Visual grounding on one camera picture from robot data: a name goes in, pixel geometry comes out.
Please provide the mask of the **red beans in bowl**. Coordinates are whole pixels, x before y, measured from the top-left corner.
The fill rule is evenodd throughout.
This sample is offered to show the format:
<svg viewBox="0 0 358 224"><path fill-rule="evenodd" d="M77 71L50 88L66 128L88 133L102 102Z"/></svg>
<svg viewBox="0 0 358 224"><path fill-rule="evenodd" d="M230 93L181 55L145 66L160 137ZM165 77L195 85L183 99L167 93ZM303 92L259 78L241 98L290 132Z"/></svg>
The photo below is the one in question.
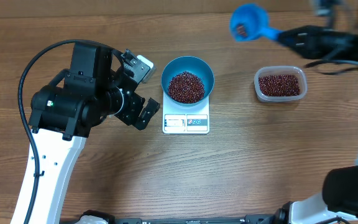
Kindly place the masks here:
<svg viewBox="0 0 358 224"><path fill-rule="evenodd" d="M197 103L203 99L204 94L201 78L188 71L173 77L168 86L168 96L179 103Z"/></svg>

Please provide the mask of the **clear plastic food container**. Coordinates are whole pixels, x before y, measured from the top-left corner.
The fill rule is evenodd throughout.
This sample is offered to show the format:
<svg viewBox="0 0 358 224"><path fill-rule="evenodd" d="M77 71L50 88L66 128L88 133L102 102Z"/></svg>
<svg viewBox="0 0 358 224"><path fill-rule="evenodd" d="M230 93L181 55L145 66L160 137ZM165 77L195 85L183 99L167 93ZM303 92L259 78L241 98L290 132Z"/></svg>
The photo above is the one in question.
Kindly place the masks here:
<svg viewBox="0 0 358 224"><path fill-rule="evenodd" d="M300 86L300 94L297 96L266 96L259 87L259 77L265 77L269 75L295 75L298 78ZM289 103L302 99L308 90L306 76L303 70L294 66L270 66L261 68L254 77L254 87L257 98L264 103Z"/></svg>

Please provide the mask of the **red beans in container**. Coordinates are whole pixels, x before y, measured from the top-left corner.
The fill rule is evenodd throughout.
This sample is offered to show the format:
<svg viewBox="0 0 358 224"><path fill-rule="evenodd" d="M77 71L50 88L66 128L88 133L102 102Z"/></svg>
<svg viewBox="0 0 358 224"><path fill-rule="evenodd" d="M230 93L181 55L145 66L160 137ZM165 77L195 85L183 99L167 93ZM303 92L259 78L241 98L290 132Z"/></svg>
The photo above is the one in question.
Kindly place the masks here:
<svg viewBox="0 0 358 224"><path fill-rule="evenodd" d="M269 75L259 77L259 87L266 96L297 96L300 94L298 78L295 75Z"/></svg>

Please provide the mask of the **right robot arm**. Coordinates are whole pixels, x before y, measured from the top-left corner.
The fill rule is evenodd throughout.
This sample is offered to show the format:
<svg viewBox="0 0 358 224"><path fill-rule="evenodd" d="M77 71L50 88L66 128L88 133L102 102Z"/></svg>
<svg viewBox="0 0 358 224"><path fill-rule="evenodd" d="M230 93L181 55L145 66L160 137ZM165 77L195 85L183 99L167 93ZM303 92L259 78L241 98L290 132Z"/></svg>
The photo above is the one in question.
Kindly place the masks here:
<svg viewBox="0 0 358 224"><path fill-rule="evenodd" d="M358 66L358 34L304 26L281 32L277 42L303 58L307 67L325 63ZM288 202L267 223L349 223L358 220L358 156L354 166L331 170L320 193Z"/></svg>

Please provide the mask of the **blue plastic measuring scoop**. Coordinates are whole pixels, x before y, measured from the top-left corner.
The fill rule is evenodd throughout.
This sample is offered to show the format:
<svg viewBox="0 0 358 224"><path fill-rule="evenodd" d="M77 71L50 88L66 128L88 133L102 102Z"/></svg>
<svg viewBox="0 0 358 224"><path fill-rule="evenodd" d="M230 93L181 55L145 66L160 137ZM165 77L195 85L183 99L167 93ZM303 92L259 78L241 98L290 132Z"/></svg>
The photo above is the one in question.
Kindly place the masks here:
<svg viewBox="0 0 358 224"><path fill-rule="evenodd" d="M236 26L243 24L247 30L247 37L237 35ZM231 16L229 29L235 41L245 42L265 37L276 41L282 30L270 27L269 15L265 9L255 3L238 7Z"/></svg>

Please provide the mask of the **red beans in scoop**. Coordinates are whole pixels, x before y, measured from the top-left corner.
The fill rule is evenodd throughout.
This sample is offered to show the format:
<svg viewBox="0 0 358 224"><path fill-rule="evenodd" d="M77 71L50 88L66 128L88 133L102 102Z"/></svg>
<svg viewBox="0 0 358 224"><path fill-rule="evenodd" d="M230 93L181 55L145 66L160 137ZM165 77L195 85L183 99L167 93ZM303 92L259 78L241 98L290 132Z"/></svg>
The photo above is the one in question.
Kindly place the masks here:
<svg viewBox="0 0 358 224"><path fill-rule="evenodd" d="M248 36L247 30L243 24L239 24L236 26L236 32L239 37L246 38Z"/></svg>

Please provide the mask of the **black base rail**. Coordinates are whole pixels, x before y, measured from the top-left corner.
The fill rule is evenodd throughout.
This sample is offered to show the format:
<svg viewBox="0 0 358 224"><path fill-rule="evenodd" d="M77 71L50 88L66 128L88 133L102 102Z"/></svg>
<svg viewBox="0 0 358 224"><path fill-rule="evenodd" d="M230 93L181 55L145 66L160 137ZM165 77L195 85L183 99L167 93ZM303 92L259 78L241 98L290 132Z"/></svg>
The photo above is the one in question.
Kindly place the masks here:
<svg viewBox="0 0 358 224"><path fill-rule="evenodd" d="M112 223L112 224L261 224L261 223L290 223L288 217L284 217L284 211L276 214L256 214L244 217L220 217L220 218L168 218L168 219L141 219L141 218L115 218L114 216L86 211L77 220L61 220L60 224L75 223Z"/></svg>

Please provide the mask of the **white digital kitchen scale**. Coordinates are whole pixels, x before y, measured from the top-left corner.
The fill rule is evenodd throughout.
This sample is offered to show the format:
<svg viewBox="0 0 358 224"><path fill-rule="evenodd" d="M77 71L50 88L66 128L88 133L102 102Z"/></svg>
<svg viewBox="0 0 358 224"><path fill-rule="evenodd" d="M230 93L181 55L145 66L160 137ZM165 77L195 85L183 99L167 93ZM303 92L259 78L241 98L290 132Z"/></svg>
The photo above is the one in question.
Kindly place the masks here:
<svg viewBox="0 0 358 224"><path fill-rule="evenodd" d="M209 98L195 105L181 105L164 93L162 131L164 134L208 134Z"/></svg>

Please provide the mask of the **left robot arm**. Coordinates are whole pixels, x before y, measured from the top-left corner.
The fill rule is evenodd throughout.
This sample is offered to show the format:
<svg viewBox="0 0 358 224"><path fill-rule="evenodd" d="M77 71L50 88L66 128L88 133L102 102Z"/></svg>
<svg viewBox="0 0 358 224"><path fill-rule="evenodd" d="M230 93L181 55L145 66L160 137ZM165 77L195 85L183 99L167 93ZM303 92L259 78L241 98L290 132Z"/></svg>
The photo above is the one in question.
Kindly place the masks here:
<svg viewBox="0 0 358 224"><path fill-rule="evenodd" d="M149 59L91 40L71 44L70 67L33 95L30 114L19 108L30 145L13 223L58 223L91 129L115 116L143 130L160 108L136 93L155 71Z"/></svg>

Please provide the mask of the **teal metal bowl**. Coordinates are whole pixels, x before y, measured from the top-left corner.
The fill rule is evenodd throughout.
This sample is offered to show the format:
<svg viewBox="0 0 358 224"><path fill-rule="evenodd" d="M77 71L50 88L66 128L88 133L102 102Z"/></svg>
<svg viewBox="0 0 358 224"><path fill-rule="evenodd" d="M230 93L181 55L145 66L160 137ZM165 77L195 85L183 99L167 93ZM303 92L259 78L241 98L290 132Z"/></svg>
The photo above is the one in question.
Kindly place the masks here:
<svg viewBox="0 0 358 224"><path fill-rule="evenodd" d="M163 92L168 95L168 86L171 79L184 71L188 71L201 78L205 89L205 94L202 100L207 98L214 88L214 73L211 67L204 60L194 56L178 57L166 65L161 76L161 86Z"/></svg>

